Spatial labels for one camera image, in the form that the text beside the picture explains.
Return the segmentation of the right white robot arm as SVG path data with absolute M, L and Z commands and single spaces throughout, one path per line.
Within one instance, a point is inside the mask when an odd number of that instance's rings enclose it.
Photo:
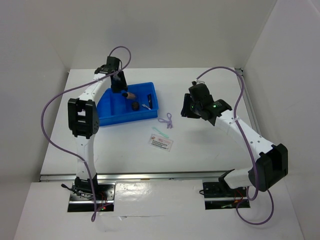
M 210 122 L 253 158 L 251 168 L 232 169 L 220 176 L 220 194 L 230 196 L 235 189 L 251 186 L 266 192 L 288 174 L 289 154 L 283 144 L 275 145 L 259 135 L 234 114 L 228 103 L 214 100 L 204 83 L 193 82 L 188 90 L 181 116 Z

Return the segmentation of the beige foundation bottle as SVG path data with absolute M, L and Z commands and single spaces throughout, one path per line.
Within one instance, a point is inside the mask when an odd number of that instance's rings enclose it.
M 123 97 L 125 97 L 126 99 L 129 100 L 135 100 L 136 99 L 136 95 L 134 93 L 131 92 L 125 92 L 122 94 Z

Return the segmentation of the blue plastic organizer tray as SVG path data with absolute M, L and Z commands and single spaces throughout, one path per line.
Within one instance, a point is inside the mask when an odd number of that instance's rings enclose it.
M 152 82 L 131 84 L 128 92 L 136 95 L 136 99 L 126 99 L 121 93 L 113 93 L 108 88 L 97 104 L 97 113 L 100 126 L 109 126 L 133 121 L 154 119 L 158 117 L 158 99 L 155 86 Z M 147 95 L 152 95 L 152 109 L 142 107 L 146 104 L 149 107 Z M 139 110 L 132 110 L 132 102 L 139 103 Z

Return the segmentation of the makeup sticker card packet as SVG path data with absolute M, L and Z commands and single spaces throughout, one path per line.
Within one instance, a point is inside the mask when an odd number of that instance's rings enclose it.
M 152 134 L 149 138 L 148 144 L 155 148 L 165 150 L 169 152 L 173 145 L 173 141 L 169 138 L 165 138 L 161 135 Z

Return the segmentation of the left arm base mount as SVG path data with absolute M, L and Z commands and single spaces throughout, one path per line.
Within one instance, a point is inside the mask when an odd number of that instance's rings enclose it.
M 67 211 L 69 213 L 85 213 L 94 211 L 94 197 L 92 193 L 86 193 L 76 190 L 74 184 L 68 187 L 64 183 L 61 187 L 69 190 L 69 202 Z M 116 184 L 102 184 L 98 186 L 96 197 L 96 204 L 98 212 L 113 212 L 115 200 Z

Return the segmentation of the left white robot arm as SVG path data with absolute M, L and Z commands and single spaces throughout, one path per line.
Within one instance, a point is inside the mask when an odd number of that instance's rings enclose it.
M 99 193 L 97 172 L 94 163 L 94 139 L 100 127 L 97 105 L 108 88 L 113 93 L 128 89 L 122 61 L 108 56 L 106 64 L 94 72 L 94 83 L 77 98 L 67 103 L 68 127 L 74 136 L 77 154 L 75 190 L 88 200 Z

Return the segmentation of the dark brown cream jar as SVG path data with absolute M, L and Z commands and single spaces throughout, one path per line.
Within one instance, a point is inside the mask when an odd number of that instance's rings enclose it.
M 137 101 L 132 102 L 131 108 L 133 111 L 138 111 L 140 109 L 140 104 Z

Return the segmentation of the mint green small brush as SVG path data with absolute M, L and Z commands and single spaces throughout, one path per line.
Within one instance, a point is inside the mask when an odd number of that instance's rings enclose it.
M 169 136 L 167 135 L 167 134 L 165 134 L 165 133 L 163 133 L 163 132 L 161 132 L 159 129 L 157 129 L 156 127 L 152 127 L 152 129 L 155 131 L 155 132 L 157 132 L 159 135 L 161 135 L 161 136 L 163 136 L 164 138 L 169 138 Z

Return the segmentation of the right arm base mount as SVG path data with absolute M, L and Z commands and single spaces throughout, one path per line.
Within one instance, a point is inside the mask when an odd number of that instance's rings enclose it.
M 202 186 L 199 194 L 204 197 L 206 210 L 235 209 L 238 203 L 239 208 L 250 208 L 245 187 L 223 190 L 219 182 L 203 182 Z

